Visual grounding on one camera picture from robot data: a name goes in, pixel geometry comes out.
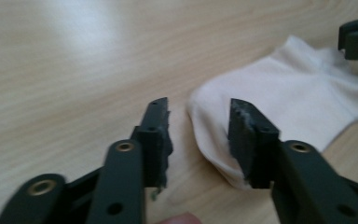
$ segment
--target light wood surface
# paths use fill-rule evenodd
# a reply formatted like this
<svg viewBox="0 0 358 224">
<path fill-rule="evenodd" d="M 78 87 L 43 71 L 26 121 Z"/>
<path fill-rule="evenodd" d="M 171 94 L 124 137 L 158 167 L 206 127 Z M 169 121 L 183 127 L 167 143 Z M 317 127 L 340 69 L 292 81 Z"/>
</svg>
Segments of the light wood surface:
<svg viewBox="0 0 358 224">
<path fill-rule="evenodd" d="M 268 190 L 234 189 L 203 159 L 186 101 L 289 35 L 334 47 L 355 19 L 358 0 L 0 1 L 0 210 L 36 175 L 71 181 L 99 167 L 167 96 L 175 151 L 147 223 L 187 211 L 206 224 L 278 223 Z M 358 123 L 324 156 L 358 181 Z"/>
</svg>

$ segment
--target white cloth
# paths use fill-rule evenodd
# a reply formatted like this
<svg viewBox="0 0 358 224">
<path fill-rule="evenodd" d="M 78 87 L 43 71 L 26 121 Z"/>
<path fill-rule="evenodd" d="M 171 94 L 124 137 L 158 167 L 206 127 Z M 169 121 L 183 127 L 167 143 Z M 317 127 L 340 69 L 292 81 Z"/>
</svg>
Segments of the white cloth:
<svg viewBox="0 0 358 224">
<path fill-rule="evenodd" d="M 239 189 L 248 186 L 228 149 L 231 98 L 254 104 L 280 129 L 282 141 L 304 141 L 319 151 L 358 120 L 358 77 L 341 52 L 313 49 L 294 36 L 268 57 L 206 82 L 187 105 L 197 144 Z"/>
</svg>

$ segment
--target finger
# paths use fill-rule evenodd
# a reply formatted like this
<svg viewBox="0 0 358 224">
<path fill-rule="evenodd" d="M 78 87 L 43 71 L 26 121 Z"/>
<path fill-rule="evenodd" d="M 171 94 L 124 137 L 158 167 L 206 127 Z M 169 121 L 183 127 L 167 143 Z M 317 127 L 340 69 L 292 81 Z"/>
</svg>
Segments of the finger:
<svg viewBox="0 0 358 224">
<path fill-rule="evenodd" d="M 193 214 L 184 213 L 177 217 L 171 217 L 159 224 L 201 224 L 201 221 Z"/>
</svg>

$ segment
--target wood grain surface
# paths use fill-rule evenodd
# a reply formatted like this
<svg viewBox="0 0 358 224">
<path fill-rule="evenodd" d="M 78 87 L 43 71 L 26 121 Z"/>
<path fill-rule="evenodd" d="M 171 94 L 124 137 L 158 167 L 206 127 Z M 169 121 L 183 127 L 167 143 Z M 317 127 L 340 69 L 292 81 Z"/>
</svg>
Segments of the wood grain surface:
<svg viewBox="0 0 358 224">
<path fill-rule="evenodd" d="M 99 167 L 167 96 L 175 151 L 147 223 L 187 211 L 206 224 L 278 223 L 268 190 L 232 188 L 201 156 L 186 101 L 289 35 L 334 47 L 355 19 L 358 0 L 0 1 L 0 210 L 36 175 L 71 181 Z M 358 123 L 324 156 L 358 181 Z"/>
</svg>

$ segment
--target wooden table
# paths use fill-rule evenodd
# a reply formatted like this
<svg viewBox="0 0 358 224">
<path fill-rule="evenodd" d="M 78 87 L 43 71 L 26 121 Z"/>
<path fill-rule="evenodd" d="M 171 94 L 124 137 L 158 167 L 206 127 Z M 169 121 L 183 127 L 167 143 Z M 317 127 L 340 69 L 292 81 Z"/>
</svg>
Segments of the wooden table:
<svg viewBox="0 0 358 224">
<path fill-rule="evenodd" d="M 268 190 L 232 188 L 201 156 L 186 101 L 289 35 L 334 47 L 355 19 L 358 1 L 0 1 L 0 210 L 36 175 L 71 181 L 99 167 L 147 103 L 167 96 L 175 151 L 147 223 L 186 211 L 207 224 L 278 223 Z M 324 156 L 358 181 L 358 123 Z"/>
</svg>

